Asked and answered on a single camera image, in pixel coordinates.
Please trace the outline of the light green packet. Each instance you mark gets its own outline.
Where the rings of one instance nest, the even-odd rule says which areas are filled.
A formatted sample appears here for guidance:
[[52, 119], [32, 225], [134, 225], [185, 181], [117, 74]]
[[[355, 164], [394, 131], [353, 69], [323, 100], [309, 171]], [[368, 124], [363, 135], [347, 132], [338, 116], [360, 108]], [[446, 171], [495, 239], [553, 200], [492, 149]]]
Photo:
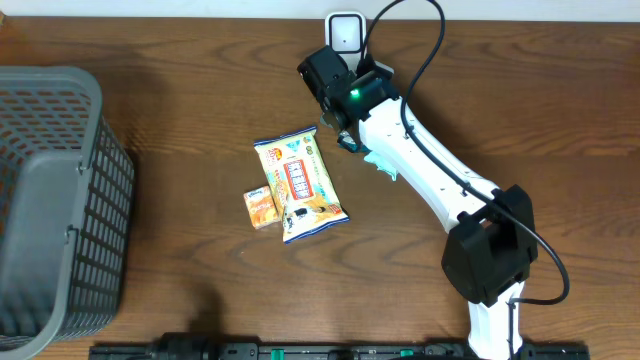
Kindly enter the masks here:
[[382, 157], [380, 154], [370, 151], [364, 156], [364, 161], [376, 166], [376, 169], [380, 172], [384, 172], [387, 174], [392, 181], [397, 180], [398, 171], [394, 165], [392, 165], [388, 160]]

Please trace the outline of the yellow snack bag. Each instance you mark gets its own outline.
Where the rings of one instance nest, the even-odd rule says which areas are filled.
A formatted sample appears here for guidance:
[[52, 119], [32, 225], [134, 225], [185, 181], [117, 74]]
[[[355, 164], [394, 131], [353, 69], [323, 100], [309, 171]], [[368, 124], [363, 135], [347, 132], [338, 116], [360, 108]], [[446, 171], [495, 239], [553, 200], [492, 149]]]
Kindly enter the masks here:
[[316, 131], [312, 125], [254, 142], [285, 244], [349, 221], [321, 156]]

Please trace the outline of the orange small carton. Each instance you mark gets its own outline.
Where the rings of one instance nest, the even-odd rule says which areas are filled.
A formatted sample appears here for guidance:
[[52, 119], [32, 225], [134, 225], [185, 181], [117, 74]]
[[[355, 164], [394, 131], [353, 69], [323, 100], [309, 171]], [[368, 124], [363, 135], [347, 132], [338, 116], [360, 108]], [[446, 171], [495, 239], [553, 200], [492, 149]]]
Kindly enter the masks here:
[[280, 221], [271, 190], [263, 186], [243, 195], [252, 226], [261, 229]]

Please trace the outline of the blue mouthwash bottle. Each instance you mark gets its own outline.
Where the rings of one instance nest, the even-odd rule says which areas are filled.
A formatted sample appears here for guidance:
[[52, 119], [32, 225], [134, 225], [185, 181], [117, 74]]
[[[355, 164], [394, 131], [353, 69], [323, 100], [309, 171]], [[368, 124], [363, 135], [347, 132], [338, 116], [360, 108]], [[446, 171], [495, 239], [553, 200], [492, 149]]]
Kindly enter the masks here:
[[338, 134], [337, 143], [350, 153], [369, 153], [367, 148], [357, 136], [352, 136], [347, 130], [343, 130]]

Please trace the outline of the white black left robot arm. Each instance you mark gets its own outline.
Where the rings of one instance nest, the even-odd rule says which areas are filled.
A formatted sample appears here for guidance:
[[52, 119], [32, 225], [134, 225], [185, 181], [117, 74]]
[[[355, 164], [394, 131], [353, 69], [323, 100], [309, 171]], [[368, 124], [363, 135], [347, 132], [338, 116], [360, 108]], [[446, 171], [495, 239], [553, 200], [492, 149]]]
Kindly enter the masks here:
[[208, 337], [189, 333], [165, 333], [151, 350], [153, 360], [217, 360], [218, 355]]

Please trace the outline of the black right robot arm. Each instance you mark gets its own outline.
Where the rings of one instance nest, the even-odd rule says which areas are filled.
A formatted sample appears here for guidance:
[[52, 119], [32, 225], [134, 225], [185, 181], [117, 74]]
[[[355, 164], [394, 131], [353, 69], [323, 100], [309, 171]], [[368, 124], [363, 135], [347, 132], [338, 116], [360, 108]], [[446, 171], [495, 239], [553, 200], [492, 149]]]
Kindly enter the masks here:
[[517, 185], [501, 190], [460, 162], [403, 106], [387, 70], [356, 73], [329, 46], [297, 70], [330, 126], [388, 161], [441, 222], [448, 235], [441, 265], [468, 302], [471, 350], [484, 359], [518, 353], [514, 300], [538, 256], [526, 192]]

